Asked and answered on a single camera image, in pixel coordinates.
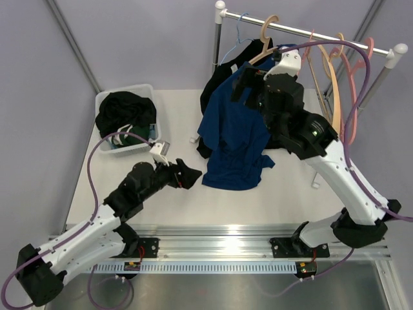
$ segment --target hanging garment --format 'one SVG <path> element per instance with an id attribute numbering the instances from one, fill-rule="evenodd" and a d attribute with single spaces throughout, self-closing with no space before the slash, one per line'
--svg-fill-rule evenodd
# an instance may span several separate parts
<path id="1" fill-rule="evenodd" d="M 240 55 L 238 55 L 234 60 L 229 61 L 228 63 L 224 63 L 221 66 L 218 66 L 212 77 L 208 81 L 205 86 L 204 91 L 201 95 L 201 112 L 202 114 L 205 113 L 205 109 L 208 106 L 208 102 L 212 93 L 217 89 L 220 84 L 222 84 L 226 79 L 228 79 L 245 61 L 249 61 L 251 58 L 255 57 L 263 50 L 263 45 L 259 39 L 253 40 Z M 277 45 L 278 48 L 280 47 L 292 47 L 295 44 L 285 44 L 285 45 Z M 268 44 L 269 48 L 272 48 L 272 39 Z M 267 60 L 270 56 L 265 57 L 264 59 L 258 61 L 256 65 L 262 64 L 265 60 Z M 281 145 L 277 141 L 273 141 L 272 138 L 269 139 L 266 149 L 279 149 Z M 200 137 L 198 142 L 198 147 L 196 149 L 198 153 L 205 159 L 211 157 L 212 150 L 207 147 L 203 141 L 203 138 Z"/>
<path id="2" fill-rule="evenodd" d="M 269 70 L 274 61 L 261 66 Z M 231 102 L 234 83 L 244 65 L 212 93 L 198 129 L 205 145 L 212 149 L 208 172 L 202 184 L 218 189 L 243 191 L 261 181 L 261 171 L 274 162 L 262 151 L 270 138 L 263 117 L 257 110 L 244 106 L 251 89 L 245 89 L 239 102 Z"/>

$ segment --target sleeve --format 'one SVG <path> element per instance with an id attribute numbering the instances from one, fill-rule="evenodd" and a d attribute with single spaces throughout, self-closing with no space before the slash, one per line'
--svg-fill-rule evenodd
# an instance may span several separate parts
<path id="1" fill-rule="evenodd" d="M 221 107 L 220 98 L 216 92 L 212 93 L 206 106 L 204 117 L 198 128 L 198 134 L 204 139 L 204 143 L 212 150 L 219 145 Z"/>

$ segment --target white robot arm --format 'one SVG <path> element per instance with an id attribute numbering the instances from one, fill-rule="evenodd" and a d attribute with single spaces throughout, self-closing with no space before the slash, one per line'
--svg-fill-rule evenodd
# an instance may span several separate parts
<path id="1" fill-rule="evenodd" d="M 245 105 L 260 111 L 273 141 L 320 173 L 345 208 L 324 220 L 303 223 L 290 244 L 277 238 L 270 242 L 278 251 L 284 248 L 289 257 L 312 257 L 313 249 L 322 243 L 340 241 L 360 248 L 380 241 L 387 231 L 385 222 L 392 218 L 384 209 L 398 213 L 399 202 L 380 195 L 351 161 L 349 168 L 337 132 L 323 116 L 304 110 L 304 88 L 296 81 L 301 68 L 298 52 L 276 51 L 273 58 L 279 63 L 269 71 L 245 66 L 231 99 L 238 101 L 245 88 L 254 88 Z M 365 194 L 350 169 L 377 201 Z"/>
<path id="2" fill-rule="evenodd" d="M 158 141 L 151 148 L 156 168 L 137 163 L 92 215 L 61 236 L 19 252 L 16 278 L 36 307 L 53 300 L 63 287 L 91 266 L 113 256 L 131 257 L 137 252 L 139 236 L 126 221 L 143 210 L 143 202 L 169 185 L 190 189 L 202 175 L 183 160 L 168 162 L 169 143 Z"/>

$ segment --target black shirt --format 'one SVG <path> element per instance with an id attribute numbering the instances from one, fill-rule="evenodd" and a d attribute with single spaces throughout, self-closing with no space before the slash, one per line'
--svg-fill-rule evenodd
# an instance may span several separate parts
<path id="1" fill-rule="evenodd" d="M 220 86 L 220 84 L 222 84 L 226 79 L 228 79 L 232 75 L 231 67 L 237 65 L 237 68 L 239 68 L 244 64 L 245 61 L 250 61 L 252 58 L 254 58 L 263 51 L 263 45 L 264 44 L 259 39 L 255 39 L 235 59 L 229 61 L 228 63 L 223 63 L 215 69 L 214 73 L 212 74 L 212 77 L 206 84 L 205 89 L 202 92 L 200 98 L 202 114 L 204 114 L 205 109 L 208 106 L 209 99 L 212 93 L 215 91 L 215 89 L 217 89 L 218 86 Z M 268 48 L 272 47 L 273 44 L 271 39 Z M 264 57 L 263 59 L 259 60 L 255 65 L 262 64 L 270 56 L 271 55 Z M 277 143 L 274 143 L 270 138 L 270 141 L 268 141 L 268 144 L 265 148 L 278 149 L 279 145 Z M 199 139 L 197 151 L 204 158 L 209 158 L 212 153 L 212 150 L 204 144 L 203 138 Z"/>

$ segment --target metal pole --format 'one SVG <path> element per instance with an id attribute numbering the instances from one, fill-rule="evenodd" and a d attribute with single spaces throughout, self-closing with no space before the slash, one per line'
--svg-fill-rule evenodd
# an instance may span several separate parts
<path id="1" fill-rule="evenodd" d="M 212 56 L 212 73 L 218 67 L 219 44 L 221 42 L 221 29 L 224 20 L 222 13 L 225 11 L 225 2 L 218 0 L 215 3 L 215 38 L 214 38 L 214 55 Z"/>
<path id="2" fill-rule="evenodd" d="M 214 55 L 212 57 L 212 73 L 218 67 L 219 57 L 219 44 L 221 42 L 221 28 L 222 24 L 215 24 L 215 37 L 214 37 Z"/>
<path id="3" fill-rule="evenodd" d="M 98 82 L 96 81 L 95 76 L 93 75 L 91 69 L 89 68 L 88 63 L 86 62 L 85 58 L 83 57 L 82 52 L 80 51 L 79 46 L 74 39 L 72 32 L 70 31 L 65 18 L 63 17 L 62 13 L 60 12 L 59 7 L 55 3 L 55 0 L 45 0 L 46 5 L 49 7 L 52 15 L 55 17 L 57 24 L 59 25 L 63 35 L 65 36 L 67 42 L 69 43 L 72 51 L 77 59 L 77 62 L 81 65 L 83 72 L 86 75 L 86 78 L 89 80 L 89 83 L 95 90 L 96 94 L 102 91 L 101 87 L 99 86 Z"/>
<path id="4" fill-rule="evenodd" d="M 390 71 L 397 65 L 401 56 L 407 53 L 408 47 L 406 44 L 400 43 L 397 44 L 392 49 L 392 55 L 389 57 L 383 69 L 380 71 L 377 78 L 374 80 L 372 86 L 368 89 L 364 98 L 361 100 L 360 106 L 358 108 L 358 114 L 366 108 L 367 103 L 372 99 L 373 95 L 376 93 L 376 90 L 380 87 L 384 79 L 388 76 Z"/>
<path id="5" fill-rule="evenodd" d="M 232 19 L 240 19 L 246 23 L 250 23 L 250 24 L 254 24 L 254 25 L 264 25 L 264 21 L 261 19 L 257 19 L 254 17 L 249 17 L 249 16 L 243 16 L 241 17 L 241 15 L 236 14 L 236 13 L 231 13 L 228 11 L 225 11 L 225 17 L 229 17 Z M 275 23 L 270 23 L 268 26 L 270 29 L 274 29 L 274 30 L 279 30 L 282 32 L 286 32 L 288 34 L 295 34 L 297 36 L 301 36 L 301 37 L 310 37 L 312 35 L 312 39 L 316 40 L 316 41 L 321 41 L 321 40 L 334 40 L 334 41 L 339 41 L 339 38 L 337 37 L 329 37 L 329 36 L 324 36 L 323 34 L 312 34 L 311 31 L 308 30 L 303 30 L 303 29 L 298 29 L 298 28 L 293 28 L 293 27 L 289 27 L 289 26 L 284 26 L 284 25 L 280 25 L 280 24 L 275 24 Z M 353 42 L 353 41 L 347 41 L 350 43 L 353 43 L 354 45 L 357 45 L 359 48 L 362 48 L 363 50 L 367 50 L 368 46 L 358 43 L 358 42 Z M 381 50 L 379 48 L 373 48 L 373 54 L 376 55 L 380 55 L 380 56 L 385 56 L 387 57 L 389 55 L 389 51 L 388 50 Z"/>
<path id="6" fill-rule="evenodd" d="M 360 24 L 360 27 L 358 28 L 353 41 L 360 42 L 364 39 L 367 30 L 370 28 L 371 24 L 373 23 L 373 20 L 378 16 L 380 9 L 383 7 L 383 4 L 386 0 L 374 0 L 372 5 L 367 11 L 366 16 L 364 17 L 363 21 Z M 346 56 L 348 61 L 351 63 L 352 59 L 354 58 L 354 55 L 356 54 L 356 51 L 352 48 L 347 49 L 346 51 Z M 345 74 L 345 68 L 344 64 L 341 61 L 337 70 L 336 70 L 336 77 L 337 80 L 339 81 L 341 77 Z M 330 98 L 330 96 L 333 93 L 333 84 L 330 82 L 328 85 L 325 94 L 327 98 Z"/>
<path id="7" fill-rule="evenodd" d="M 383 67 L 383 69 L 381 69 L 379 75 L 377 76 L 372 86 L 367 91 L 366 96 L 364 96 L 363 100 L 361 101 L 360 106 L 358 108 L 358 115 L 360 115 L 360 113 L 365 109 L 367 103 L 370 101 L 370 99 L 372 98 L 376 90 L 380 87 L 380 85 L 382 84 L 384 79 L 388 76 L 391 70 L 392 69 L 389 69 L 386 67 Z"/>

